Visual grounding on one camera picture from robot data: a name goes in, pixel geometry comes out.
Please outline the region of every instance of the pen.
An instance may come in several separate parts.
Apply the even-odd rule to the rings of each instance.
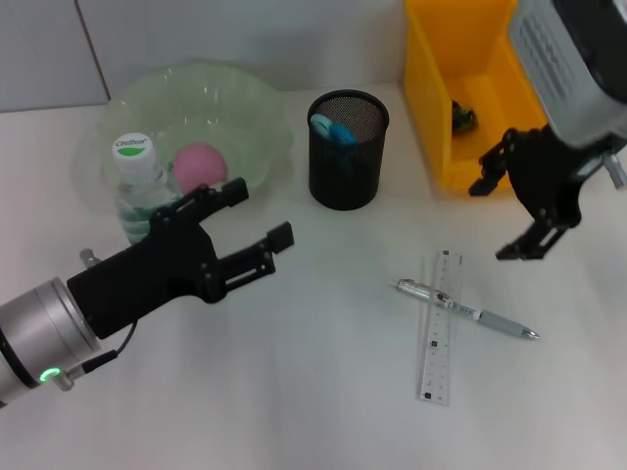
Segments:
[[[395,284],[395,287],[399,292],[409,294],[412,297],[416,297],[417,299],[427,302],[431,302],[431,295],[433,293],[433,301],[436,306],[448,311],[459,313],[476,321],[477,323],[482,324],[483,326],[487,326],[488,328],[499,330],[512,336],[528,340],[537,340],[540,338],[538,333],[521,325],[520,323],[503,318],[502,316],[496,315],[488,310],[472,308],[470,306],[460,304],[459,302],[455,302],[451,300],[446,293],[437,291],[425,284],[412,281],[411,279],[401,279]]]

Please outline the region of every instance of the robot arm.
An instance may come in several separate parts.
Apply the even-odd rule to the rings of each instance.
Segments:
[[[243,179],[221,192],[201,187],[151,218],[149,235],[87,270],[56,278],[0,306],[0,407],[54,379],[62,390],[116,358],[125,346],[85,361],[104,339],[181,296],[208,304],[275,271],[272,255],[294,244],[284,223],[251,247],[218,259],[199,223],[248,199]]]
[[[579,192],[605,166],[617,189],[627,174],[627,0],[520,0],[509,39],[549,118],[544,129],[510,129],[481,160],[471,196],[509,176],[534,218],[498,259],[542,259],[581,221]]]

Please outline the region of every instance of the blue object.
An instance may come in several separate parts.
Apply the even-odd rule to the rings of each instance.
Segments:
[[[330,129],[333,125],[333,121],[331,119],[323,115],[313,115],[310,122],[312,123],[313,130],[315,130],[320,137],[326,140],[331,140]]]
[[[331,124],[329,128],[329,134],[331,142],[335,142],[339,145],[350,146],[357,144],[357,140],[353,137],[353,134],[349,129],[342,124]]]

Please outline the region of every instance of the black mesh pencil holder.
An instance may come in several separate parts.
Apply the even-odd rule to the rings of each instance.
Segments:
[[[322,134],[312,116],[322,115],[349,141]],[[368,204],[379,188],[388,111],[372,95],[340,90],[321,96],[307,115],[310,127],[310,191],[324,206],[351,211]]]

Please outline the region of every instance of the ruler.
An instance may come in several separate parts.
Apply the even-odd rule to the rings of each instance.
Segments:
[[[437,252],[431,287],[459,301],[463,257],[448,250]],[[426,329],[418,361],[416,395],[419,400],[449,405],[449,356],[451,328],[449,313],[432,302],[426,314]]]

